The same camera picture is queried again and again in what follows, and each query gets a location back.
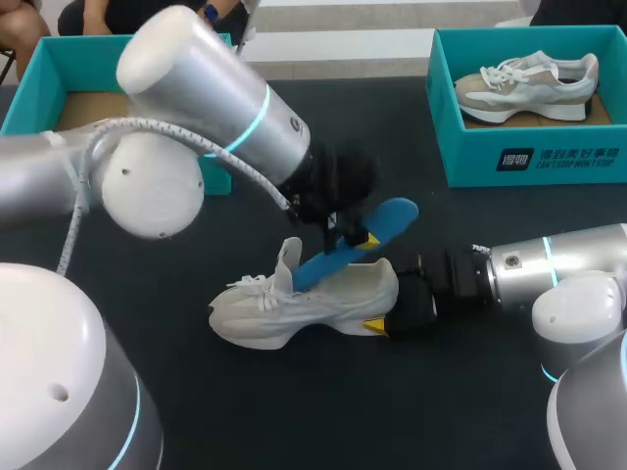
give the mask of shoelace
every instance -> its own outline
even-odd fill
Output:
[[[481,72],[481,77],[483,81],[486,82],[486,85],[490,89],[501,89],[501,85],[506,82],[509,82],[510,85],[513,85],[515,81],[527,82],[529,78],[527,78],[522,70],[519,70],[520,64],[515,67],[512,67],[510,64],[518,59],[508,59],[504,62],[501,62],[498,67],[482,67],[479,71]]]
[[[227,284],[226,287],[242,289],[251,297],[257,298],[257,307],[261,311],[272,310],[280,304],[295,304],[297,301],[274,289],[272,280],[263,275],[244,276],[240,281]]]

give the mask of white braided cable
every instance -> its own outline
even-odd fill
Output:
[[[243,172],[250,179],[259,184],[264,190],[273,198],[276,204],[284,211],[287,211],[290,207],[289,202],[280,193],[278,189],[261,173],[252,168],[249,164],[242,162],[240,159],[232,155],[230,152],[224,150],[209,139],[206,139],[202,135],[196,134],[190,130],[187,130],[178,125],[170,124],[156,119],[146,119],[144,117],[120,117],[115,119],[108,119],[103,122],[96,131],[90,136],[87,144],[87,149],[80,161],[80,171],[78,172],[78,182],[81,188],[87,187],[87,181],[89,179],[89,171],[91,170],[91,162],[93,158],[96,146],[101,139],[109,132],[116,129],[134,129],[143,130],[147,132],[155,132],[168,137],[172,137],[178,141],[187,142],[195,147],[200,147],[208,153],[216,154],[217,158],[223,160],[230,166],[233,166]],[[83,215],[88,211],[88,205],[86,201],[81,197],[76,197],[74,202],[74,209],[72,213],[72,221],[70,222],[70,229],[66,237],[63,250],[61,251],[61,259],[57,267],[57,273],[65,276],[70,260],[72,258],[72,251],[78,236],[78,229],[80,221]]]

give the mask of white sneaker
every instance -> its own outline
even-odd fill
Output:
[[[599,80],[599,60],[559,61],[538,51],[480,69],[455,83],[459,108],[482,122],[502,123],[521,111],[584,120]]]
[[[293,291],[292,272],[303,244],[283,243],[274,275],[246,276],[217,296],[209,324],[226,341],[256,350],[278,350],[301,328],[321,323],[347,335],[376,335],[365,320],[385,315],[396,303],[399,281],[385,258],[373,264],[349,264],[312,290]]]

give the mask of white robotic arm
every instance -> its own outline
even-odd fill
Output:
[[[99,123],[97,133],[61,133],[65,146],[41,135],[0,138],[0,227],[72,207],[84,212],[86,201],[73,204],[71,160],[81,184],[89,182],[126,230],[172,235],[202,205],[192,156],[210,153],[255,179],[292,219],[318,224],[326,251],[339,235],[351,246],[367,241],[356,207],[373,188],[373,162],[313,146],[307,125],[190,9],[170,7],[146,22],[123,51],[117,76],[135,119]],[[141,136],[123,135],[129,131]]]

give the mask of yellow tag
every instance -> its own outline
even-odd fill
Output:
[[[365,243],[362,243],[361,245],[357,245],[357,248],[359,248],[360,250],[372,250],[373,248],[376,248],[379,245],[381,245],[381,242],[379,242],[374,235],[368,232],[368,241]]]
[[[385,320],[383,318],[374,318],[372,320],[366,320],[363,326],[370,331],[378,333],[379,335],[388,336],[385,331]]]

